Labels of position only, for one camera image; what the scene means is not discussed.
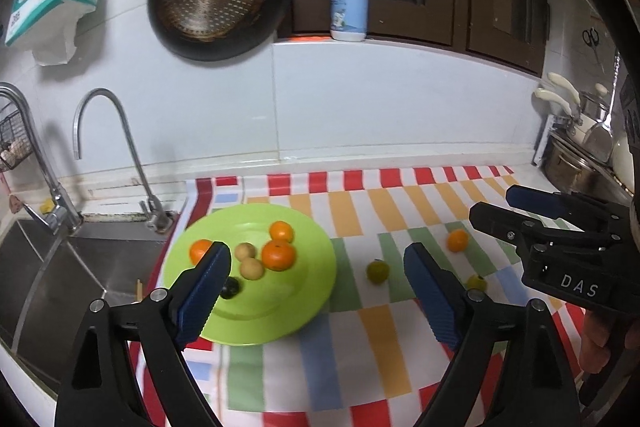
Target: wire basket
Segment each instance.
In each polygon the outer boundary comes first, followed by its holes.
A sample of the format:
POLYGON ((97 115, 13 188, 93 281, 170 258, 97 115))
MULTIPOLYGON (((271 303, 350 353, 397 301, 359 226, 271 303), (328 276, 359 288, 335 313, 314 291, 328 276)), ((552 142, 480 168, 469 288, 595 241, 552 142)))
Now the wire basket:
POLYGON ((15 169, 31 152, 22 115, 15 110, 0 121, 0 172, 15 169))

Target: scissors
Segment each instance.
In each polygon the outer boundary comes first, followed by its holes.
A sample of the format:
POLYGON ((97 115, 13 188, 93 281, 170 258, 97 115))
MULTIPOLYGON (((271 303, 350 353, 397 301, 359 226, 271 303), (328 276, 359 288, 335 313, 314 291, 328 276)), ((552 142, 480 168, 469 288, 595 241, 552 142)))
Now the scissors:
POLYGON ((602 73, 604 73, 604 66, 598 57, 598 45, 600 44, 600 35, 596 28, 591 28, 589 30, 585 30, 582 32, 582 40, 584 43, 593 50, 593 54, 596 57, 596 62, 602 69, 602 73))

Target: white tile wall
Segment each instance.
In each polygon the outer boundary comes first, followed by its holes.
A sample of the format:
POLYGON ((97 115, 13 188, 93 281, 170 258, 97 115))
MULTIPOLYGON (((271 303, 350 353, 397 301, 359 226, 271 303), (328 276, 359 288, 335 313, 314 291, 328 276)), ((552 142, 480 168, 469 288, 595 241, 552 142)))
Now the white tile wall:
MULTIPOLYGON (((142 6, 85 33, 76 45, 69 64, 35 70, 40 119, 60 175, 71 174, 76 106, 94 87, 121 99, 142 163, 277 149, 270 44, 224 62, 184 60, 162 47, 142 6)), ((105 98, 90 102, 82 144, 79 172, 131 165, 105 98)))
MULTIPOLYGON (((74 112, 95 87, 122 100, 143 164, 181 168, 216 156, 290 164, 447 144, 526 147, 546 110, 531 100, 532 76, 422 46, 280 42, 219 64, 183 60, 156 39, 145 0, 100 0, 76 45, 69 64, 45 68, 29 52, 0 48, 0 80, 24 91, 60 177, 132 165, 103 98, 85 113, 83 159, 72 158, 74 112)), ((10 178, 41 180, 33 161, 10 178)))
POLYGON ((274 73, 282 150, 531 143, 540 127, 532 76, 420 46, 281 43, 274 73))
MULTIPOLYGON (((551 5, 550 38, 546 44, 544 73, 553 71, 567 77, 578 90, 594 92, 594 85, 600 84, 611 90, 613 80, 613 60, 615 45, 600 19, 594 17, 585 0, 548 0, 551 5), (591 27, 600 35, 597 47, 598 65, 592 49, 582 40, 582 32, 591 27)), ((568 93, 554 88, 561 96, 568 93)))

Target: orange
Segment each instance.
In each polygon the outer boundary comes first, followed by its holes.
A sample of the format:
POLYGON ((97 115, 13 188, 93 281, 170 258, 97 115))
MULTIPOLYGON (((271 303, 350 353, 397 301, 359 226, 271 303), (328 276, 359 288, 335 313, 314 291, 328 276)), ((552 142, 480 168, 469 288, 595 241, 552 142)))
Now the orange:
POLYGON ((447 237, 447 248, 452 252, 462 252, 469 244, 469 235, 465 230, 457 229, 447 237))
POLYGON ((209 239, 199 239, 191 245, 189 249, 189 259, 191 259, 193 266, 200 262, 200 259, 204 257, 204 254, 207 253, 211 245, 213 245, 213 241, 209 239))
POLYGON ((287 270, 296 261, 296 249, 287 241, 272 239, 262 247, 260 255, 265 268, 275 272, 287 270))
POLYGON ((291 243, 293 241, 293 229, 289 223, 284 221, 276 221, 269 227, 269 235, 272 239, 280 239, 291 243))

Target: blue gripper pad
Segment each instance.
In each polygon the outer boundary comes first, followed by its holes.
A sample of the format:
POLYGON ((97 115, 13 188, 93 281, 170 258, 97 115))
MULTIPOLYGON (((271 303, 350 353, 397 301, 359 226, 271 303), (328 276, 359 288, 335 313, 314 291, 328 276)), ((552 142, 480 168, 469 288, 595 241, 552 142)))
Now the blue gripper pad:
POLYGON ((513 208, 550 219, 558 219, 566 213, 564 204, 557 194, 535 190, 535 188, 513 185, 507 190, 505 199, 513 208))
POLYGON ((230 272, 229 247, 216 241, 200 262, 182 272, 171 286, 169 317, 177 327, 174 341, 182 349, 202 332, 230 272))
POLYGON ((455 275, 438 266, 422 243, 404 250, 404 274, 436 339, 457 350, 466 333, 460 331, 466 313, 465 288, 455 275))

